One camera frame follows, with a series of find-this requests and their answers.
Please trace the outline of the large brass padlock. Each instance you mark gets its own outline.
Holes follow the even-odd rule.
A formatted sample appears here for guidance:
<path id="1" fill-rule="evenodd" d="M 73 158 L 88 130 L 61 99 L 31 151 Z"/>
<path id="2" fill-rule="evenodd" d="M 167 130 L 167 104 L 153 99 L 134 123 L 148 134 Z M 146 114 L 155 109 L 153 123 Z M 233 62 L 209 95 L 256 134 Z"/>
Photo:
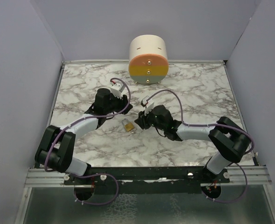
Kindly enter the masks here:
<path id="1" fill-rule="evenodd" d="M 121 121 L 124 129 L 127 131 L 127 132 L 132 132 L 134 130 L 134 125 L 132 122 L 130 122 L 128 119 L 123 119 Z"/>

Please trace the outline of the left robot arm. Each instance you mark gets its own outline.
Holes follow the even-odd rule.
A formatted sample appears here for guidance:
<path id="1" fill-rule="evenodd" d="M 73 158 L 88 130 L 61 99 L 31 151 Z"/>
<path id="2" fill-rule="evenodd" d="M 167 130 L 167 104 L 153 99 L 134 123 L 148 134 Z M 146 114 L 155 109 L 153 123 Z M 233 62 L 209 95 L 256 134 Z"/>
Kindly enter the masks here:
<path id="1" fill-rule="evenodd" d="M 80 184 L 90 181 L 90 164 L 73 157 L 75 142 L 87 133 L 100 128 L 109 117 L 127 114 L 133 106 L 130 95 L 112 93 L 100 88 L 95 101 L 78 120 L 61 127 L 50 125 L 46 128 L 35 154 L 36 163 L 47 170 L 75 175 Z"/>

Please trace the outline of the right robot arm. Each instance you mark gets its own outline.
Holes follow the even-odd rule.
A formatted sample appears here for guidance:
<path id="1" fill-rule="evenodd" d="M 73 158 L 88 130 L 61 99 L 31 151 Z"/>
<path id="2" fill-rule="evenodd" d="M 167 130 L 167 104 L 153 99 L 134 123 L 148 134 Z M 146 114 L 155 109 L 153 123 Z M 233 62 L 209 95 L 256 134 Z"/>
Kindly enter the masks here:
<path id="1" fill-rule="evenodd" d="M 250 136 L 228 117 L 221 117 L 215 124 L 185 125 L 173 119 L 169 110 L 158 105 L 149 112 L 138 113 L 134 121 L 141 129 L 154 127 L 161 130 L 164 136 L 172 141 L 204 140 L 210 141 L 217 149 L 202 171 L 206 182 L 214 182 L 219 174 L 232 163 L 239 163 L 252 143 Z"/>

